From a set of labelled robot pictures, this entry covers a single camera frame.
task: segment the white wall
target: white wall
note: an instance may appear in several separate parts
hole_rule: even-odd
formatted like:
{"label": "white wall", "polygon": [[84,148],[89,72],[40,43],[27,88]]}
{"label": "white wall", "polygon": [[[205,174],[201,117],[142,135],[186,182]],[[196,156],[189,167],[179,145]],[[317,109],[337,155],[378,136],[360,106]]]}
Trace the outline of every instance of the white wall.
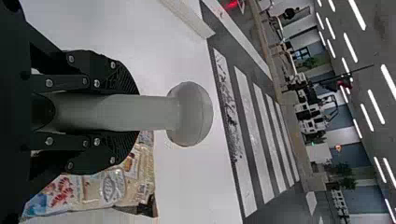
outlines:
{"label": "white wall", "polygon": [[329,150],[329,145],[327,143],[316,144],[314,146],[306,146],[306,152],[310,161],[316,163],[325,163],[326,160],[332,158],[332,154]]}
{"label": "white wall", "polygon": [[376,186],[378,183],[376,179],[359,179],[356,180],[356,187]]}
{"label": "white wall", "polygon": [[315,13],[312,13],[311,11],[311,15],[283,27],[283,36],[285,36],[285,38],[290,38],[291,36],[297,35],[300,32],[316,25],[317,25],[317,19]]}
{"label": "white wall", "polygon": [[310,44],[320,41],[320,36],[318,34],[318,30],[314,29],[309,32],[306,32],[303,35],[298,35],[295,38],[291,39],[290,42],[293,45],[295,50],[306,47]]}
{"label": "white wall", "polygon": [[283,31],[283,36],[285,36],[285,38],[289,38],[293,35],[300,33],[301,31],[304,31],[308,28],[311,28],[312,26],[317,25],[316,18],[314,16],[315,15],[314,0],[281,0],[280,2],[276,1],[274,7],[270,10],[270,13],[272,16],[279,16],[282,13],[284,13],[285,9],[288,7],[293,7],[293,8],[310,7],[311,15],[299,21],[296,21],[288,26],[285,26]]}
{"label": "white wall", "polygon": [[325,63],[321,66],[318,66],[316,68],[313,68],[311,70],[308,70],[305,73],[306,77],[317,77],[326,73],[331,72],[332,69],[332,65],[330,63]]}
{"label": "white wall", "polygon": [[388,224],[392,223],[389,214],[351,214],[351,224]]}
{"label": "white wall", "polygon": [[326,132],[324,137],[327,138],[326,142],[329,147],[348,145],[361,141],[358,134],[356,133],[355,126]]}
{"label": "white wall", "polygon": [[314,10],[314,0],[281,0],[281,1],[276,1],[276,4],[274,7],[270,10],[270,13],[272,16],[279,16],[280,14],[285,12],[285,9],[288,7],[311,7],[311,13]]}

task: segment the white stripe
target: white stripe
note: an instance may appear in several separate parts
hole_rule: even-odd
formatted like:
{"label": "white stripe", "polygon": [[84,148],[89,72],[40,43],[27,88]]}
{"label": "white stripe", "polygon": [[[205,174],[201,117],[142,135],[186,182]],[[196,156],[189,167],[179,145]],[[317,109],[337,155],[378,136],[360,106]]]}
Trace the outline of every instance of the white stripe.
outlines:
{"label": "white stripe", "polygon": [[296,161],[294,159],[293,152],[291,151],[291,143],[289,140],[288,130],[286,129],[285,120],[283,119],[282,110],[280,109],[280,106],[278,103],[276,103],[276,111],[280,118],[280,127],[282,127],[283,136],[285,137],[286,148],[288,149],[289,158],[291,160],[291,167],[293,168],[293,172],[294,172],[294,176],[296,177],[296,181],[299,181],[300,176],[298,175]]}
{"label": "white stripe", "polygon": [[236,176],[238,178],[239,188],[241,191],[242,204],[245,211],[245,216],[248,217],[257,210],[256,198],[253,191],[253,185],[251,183],[250,171],[248,169],[248,158],[245,151],[245,145],[242,138],[241,126],[236,112],[235,98],[233,97],[233,87],[230,80],[230,74],[228,71],[228,65],[224,56],[222,56],[217,50],[215,50],[216,64],[218,68],[218,76],[224,79],[220,85],[226,92],[221,95],[223,100],[227,100],[230,108],[235,108],[234,111],[227,109],[227,115],[235,121],[235,126],[227,127],[230,130],[232,136],[232,144],[235,150],[236,163]]}
{"label": "white stripe", "polygon": [[381,164],[379,164],[378,158],[374,157],[374,161],[375,161],[376,168],[378,169],[379,174],[381,175],[382,181],[386,184],[387,183],[387,179],[385,178],[384,172],[382,171]]}
{"label": "white stripe", "polygon": [[364,106],[364,104],[361,104],[361,111],[363,112],[363,115],[366,118],[367,125],[369,125],[370,131],[372,131],[372,133],[373,133],[374,132],[374,126],[373,126],[373,123],[371,122],[370,116],[367,113],[366,106]]}
{"label": "white stripe", "polygon": [[322,40],[323,46],[326,47],[326,41],[324,41],[323,34],[321,33],[321,31],[319,31],[319,35],[320,35],[320,39]]}
{"label": "white stripe", "polygon": [[268,172],[264,149],[262,147],[259,126],[257,125],[257,119],[254,113],[253,101],[248,88],[248,79],[237,67],[235,67],[235,73],[238,79],[245,116],[247,118],[247,127],[251,146],[253,148],[254,160],[256,162],[257,173],[259,174],[260,185],[262,187],[262,197],[264,198],[264,202],[268,203],[275,197],[275,195],[271,185],[270,173]]}
{"label": "white stripe", "polygon": [[334,49],[332,48],[332,42],[330,42],[329,39],[327,39],[327,45],[329,46],[330,52],[332,53],[332,56],[335,59],[335,52],[334,52]]}
{"label": "white stripe", "polygon": [[390,91],[393,94],[393,98],[396,100],[396,86],[395,86],[395,83],[393,82],[393,78],[390,75],[390,72],[386,65],[384,65],[384,64],[381,65],[381,72],[382,72],[382,75],[384,75],[384,78],[388,83]]}
{"label": "white stripe", "polygon": [[349,0],[349,4],[352,7],[353,13],[355,13],[356,19],[358,20],[359,25],[361,26],[361,29],[363,31],[366,30],[366,22],[364,21],[363,16],[361,15],[361,12],[359,11],[358,6],[356,5],[355,0]]}
{"label": "white stripe", "polygon": [[363,136],[361,135],[361,129],[359,128],[358,122],[355,119],[353,119],[353,123],[355,124],[356,132],[358,132],[359,138],[362,139]]}
{"label": "white stripe", "polygon": [[367,92],[369,93],[370,100],[372,101],[375,112],[378,115],[379,121],[381,122],[381,124],[385,124],[384,116],[382,115],[381,109],[379,109],[378,103],[376,102],[372,90],[368,90]]}
{"label": "white stripe", "polygon": [[202,38],[207,39],[215,34],[215,32],[183,1],[160,0],[160,2],[189,25],[190,28]]}
{"label": "white stripe", "polygon": [[324,30],[323,21],[322,21],[320,15],[319,15],[318,13],[317,13],[317,19],[318,19],[318,21],[319,21],[320,27],[322,28],[322,30]]}
{"label": "white stripe", "polygon": [[233,19],[228,15],[227,11],[221,6],[218,0],[203,0],[207,7],[212,11],[213,14],[221,21],[225,28],[230,32],[233,38],[245,49],[250,55],[253,61],[260,67],[260,69],[272,80],[270,70],[267,63],[262,59],[257,50],[254,49],[253,45],[242,33],[239,27],[235,24]]}
{"label": "white stripe", "polygon": [[258,87],[257,88],[255,87],[255,92],[256,92],[257,102],[259,104],[260,114],[262,116],[262,126],[264,127],[265,139],[267,140],[268,148],[270,151],[277,187],[279,188],[280,192],[283,192],[284,190],[286,190],[285,180],[283,178],[282,170],[280,169],[279,157],[277,156],[276,153],[274,136],[271,129],[270,120],[268,118],[268,112],[265,107],[265,101],[264,98],[262,97],[262,90]]}
{"label": "white stripe", "polygon": [[315,209],[317,208],[317,197],[315,196],[315,192],[309,191],[305,195],[306,202],[308,203],[309,207],[309,212],[311,213],[311,216],[314,215]]}
{"label": "white stripe", "polygon": [[392,217],[393,223],[396,223],[396,218],[395,218],[395,215],[393,213],[393,210],[390,208],[390,204],[389,204],[388,199],[385,199],[385,204],[387,205],[387,208],[389,210],[390,216]]}
{"label": "white stripe", "polygon": [[332,8],[332,11],[335,12],[335,5],[334,5],[334,2],[332,0],[329,0],[329,5]]}
{"label": "white stripe", "polygon": [[349,37],[347,36],[347,33],[344,33],[344,39],[346,41],[346,46],[349,49],[350,54],[352,55],[353,61],[357,63],[359,61],[358,56],[356,55],[355,50],[353,49],[352,44],[350,43]]}
{"label": "white stripe", "polygon": [[388,159],[387,158],[382,158],[382,160],[384,161],[385,167],[387,167],[388,174],[390,176],[390,180],[393,183],[393,187],[396,188],[396,178],[395,178],[395,175],[393,174],[392,168],[390,168]]}
{"label": "white stripe", "polygon": [[332,39],[335,39],[334,30],[332,29],[332,25],[330,24],[329,18],[327,18],[327,17],[326,17],[326,24],[327,24],[327,27],[329,27],[329,31],[330,31],[330,34],[332,35]]}
{"label": "white stripe", "polygon": [[280,155],[282,157],[283,166],[285,167],[286,177],[289,180],[289,185],[293,186],[294,180],[293,180],[293,176],[291,175],[291,169],[290,169],[290,165],[289,165],[288,156],[286,155],[285,143],[283,142],[282,134],[280,133],[279,123],[276,118],[274,102],[273,102],[273,99],[271,97],[269,97],[268,95],[267,95],[267,100],[268,100],[268,105],[269,105],[270,112],[271,112],[271,118],[274,123],[276,139],[277,139],[277,142],[279,143]]}

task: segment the white floor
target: white floor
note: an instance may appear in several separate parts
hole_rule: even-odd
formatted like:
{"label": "white floor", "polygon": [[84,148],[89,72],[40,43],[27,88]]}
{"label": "white floor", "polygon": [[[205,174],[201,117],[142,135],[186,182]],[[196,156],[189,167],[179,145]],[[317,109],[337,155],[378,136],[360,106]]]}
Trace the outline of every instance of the white floor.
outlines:
{"label": "white floor", "polygon": [[[167,147],[164,132],[156,132],[160,223],[241,223],[206,41],[157,0],[21,2],[27,20],[58,47],[92,49],[122,61],[144,94],[166,95],[183,81],[206,88],[215,117],[202,144]],[[199,1],[190,3],[200,15]],[[93,223],[93,217],[86,222],[84,216],[73,222]],[[51,223],[63,219],[52,218]]]}

